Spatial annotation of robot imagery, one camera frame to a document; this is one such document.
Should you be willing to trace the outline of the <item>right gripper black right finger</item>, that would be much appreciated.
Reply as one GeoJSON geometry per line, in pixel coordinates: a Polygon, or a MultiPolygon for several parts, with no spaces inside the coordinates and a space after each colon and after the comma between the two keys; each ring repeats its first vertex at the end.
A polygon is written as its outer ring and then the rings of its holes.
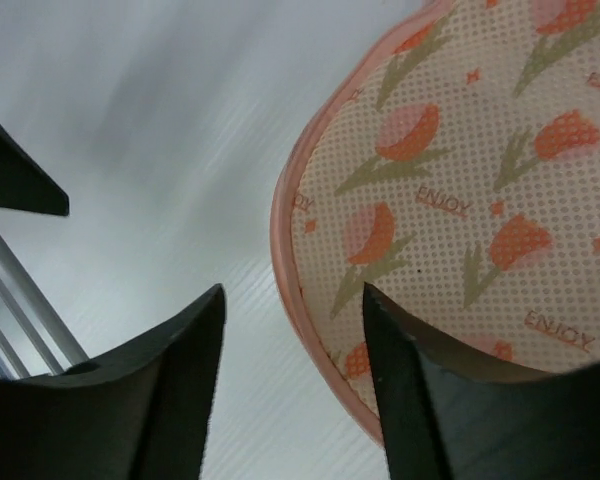
{"type": "Polygon", "coordinates": [[[394,479],[600,479],[600,362],[561,374],[477,350],[366,285],[363,323],[394,479]]]}

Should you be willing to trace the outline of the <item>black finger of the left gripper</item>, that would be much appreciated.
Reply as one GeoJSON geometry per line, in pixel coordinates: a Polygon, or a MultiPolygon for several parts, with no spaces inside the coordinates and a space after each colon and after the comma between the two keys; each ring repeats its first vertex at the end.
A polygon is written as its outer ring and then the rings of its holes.
{"type": "Polygon", "coordinates": [[[67,193],[0,124],[0,208],[54,216],[70,213],[67,193]]]}

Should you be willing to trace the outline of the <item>floral laundry bag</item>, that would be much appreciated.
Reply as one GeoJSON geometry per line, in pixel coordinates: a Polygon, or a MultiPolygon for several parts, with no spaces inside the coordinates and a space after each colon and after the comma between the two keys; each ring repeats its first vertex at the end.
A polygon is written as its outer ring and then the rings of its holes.
{"type": "Polygon", "coordinates": [[[271,213],[290,321],[382,438],[366,284],[497,358],[600,361],[600,1],[428,1],[298,139],[271,213]]]}

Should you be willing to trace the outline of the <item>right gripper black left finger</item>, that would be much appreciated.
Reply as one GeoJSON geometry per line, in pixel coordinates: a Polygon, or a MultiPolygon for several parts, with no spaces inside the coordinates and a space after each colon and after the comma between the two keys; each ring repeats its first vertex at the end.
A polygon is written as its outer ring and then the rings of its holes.
{"type": "Polygon", "coordinates": [[[59,375],[0,379],[0,479],[197,479],[226,321],[214,285],[59,375]]]}

